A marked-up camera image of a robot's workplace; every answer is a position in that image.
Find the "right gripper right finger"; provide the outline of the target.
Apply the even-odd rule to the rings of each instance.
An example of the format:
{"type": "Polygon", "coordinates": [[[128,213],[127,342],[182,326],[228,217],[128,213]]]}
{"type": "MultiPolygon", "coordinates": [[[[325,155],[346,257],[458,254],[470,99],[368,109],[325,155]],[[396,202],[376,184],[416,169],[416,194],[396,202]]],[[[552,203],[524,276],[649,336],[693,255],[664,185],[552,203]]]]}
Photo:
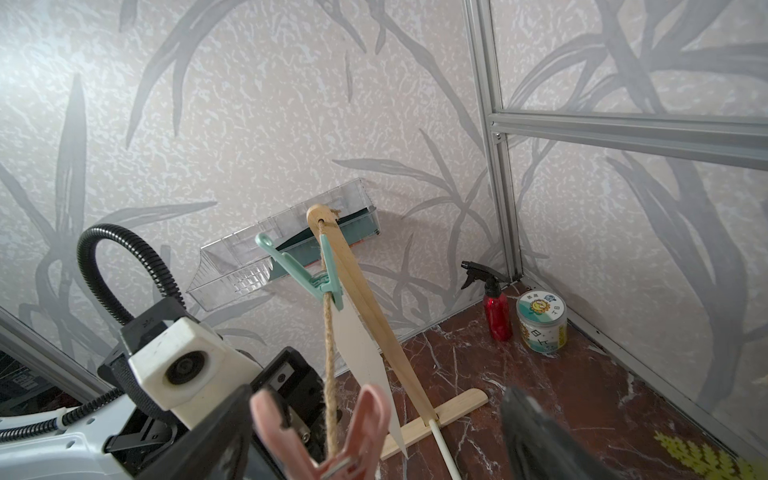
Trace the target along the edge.
{"type": "Polygon", "coordinates": [[[500,406],[502,433],[516,479],[616,479],[523,390],[510,386],[500,406]]]}

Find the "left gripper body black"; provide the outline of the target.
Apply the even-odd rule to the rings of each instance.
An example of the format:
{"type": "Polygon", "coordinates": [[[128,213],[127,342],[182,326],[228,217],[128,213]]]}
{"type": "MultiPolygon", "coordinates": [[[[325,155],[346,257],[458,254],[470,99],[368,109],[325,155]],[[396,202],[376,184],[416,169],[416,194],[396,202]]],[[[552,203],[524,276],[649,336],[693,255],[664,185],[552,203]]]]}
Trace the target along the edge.
{"type": "MultiPolygon", "coordinates": [[[[299,436],[311,460],[326,459],[325,404],[323,381],[318,373],[291,347],[284,348],[251,383],[254,393],[266,390],[279,410],[278,420],[299,436]]],[[[123,429],[108,438],[103,451],[130,474],[140,474],[168,452],[188,429],[166,424],[135,408],[123,429]]],[[[252,428],[245,474],[283,474],[285,467],[252,428]]]]}

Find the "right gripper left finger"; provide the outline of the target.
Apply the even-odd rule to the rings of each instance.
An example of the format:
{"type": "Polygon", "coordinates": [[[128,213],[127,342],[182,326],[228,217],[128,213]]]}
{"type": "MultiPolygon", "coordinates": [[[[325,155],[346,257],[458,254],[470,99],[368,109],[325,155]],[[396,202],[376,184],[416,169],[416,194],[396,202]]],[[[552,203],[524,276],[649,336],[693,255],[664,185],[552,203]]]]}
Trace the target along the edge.
{"type": "Polygon", "coordinates": [[[140,479],[242,479],[248,463],[252,424],[248,385],[236,388],[197,426],[158,460],[140,479]]]}

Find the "yellow postcard black text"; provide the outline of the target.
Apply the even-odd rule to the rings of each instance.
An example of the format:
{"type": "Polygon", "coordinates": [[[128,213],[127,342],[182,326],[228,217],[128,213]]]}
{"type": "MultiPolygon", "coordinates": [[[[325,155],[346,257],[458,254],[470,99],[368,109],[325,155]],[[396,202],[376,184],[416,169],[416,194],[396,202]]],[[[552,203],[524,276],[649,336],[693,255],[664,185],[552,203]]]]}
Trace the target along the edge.
{"type": "Polygon", "coordinates": [[[331,320],[335,347],[358,384],[360,386],[373,384],[383,390],[384,398],[391,408],[389,434],[397,445],[397,449],[407,455],[407,446],[378,345],[363,326],[350,301],[346,301],[341,310],[331,303],[331,320]]]}

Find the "green clothespin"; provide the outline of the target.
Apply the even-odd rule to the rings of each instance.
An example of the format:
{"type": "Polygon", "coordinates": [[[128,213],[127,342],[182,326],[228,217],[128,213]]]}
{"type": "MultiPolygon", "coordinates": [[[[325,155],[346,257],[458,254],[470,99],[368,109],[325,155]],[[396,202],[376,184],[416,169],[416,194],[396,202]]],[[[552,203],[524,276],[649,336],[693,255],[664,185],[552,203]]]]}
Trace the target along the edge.
{"type": "Polygon", "coordinates": [[[259,233],[255,237],[255,243],[314,298],[322,300],[324,295],[329,293],[335,308],[339,311],[344,309],[342,284],[333,258],[332,246],[325,234],[321,234],[319,240],[321,260],[325,267],[317,274],[310,274],[291,254],[277,250],[265,233],[259,233]]]}

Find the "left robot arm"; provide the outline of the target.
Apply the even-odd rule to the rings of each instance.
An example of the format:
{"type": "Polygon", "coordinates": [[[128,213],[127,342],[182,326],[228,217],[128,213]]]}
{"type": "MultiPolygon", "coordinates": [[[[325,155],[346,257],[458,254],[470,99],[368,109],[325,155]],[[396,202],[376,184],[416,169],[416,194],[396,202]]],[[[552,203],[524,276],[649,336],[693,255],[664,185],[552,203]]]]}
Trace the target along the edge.
{"type": "MultiPolygon", "coordinates": [[[[326,457],[325,405],[320,375],[284,348],[256,377],[255,390],[271,389],[289,424],[317,463],[326,457]]],[[[132,479],[187,434],[143,413],[126,395],[86,414],[67,428],[1,444],[4,479],[132,479]]]]}

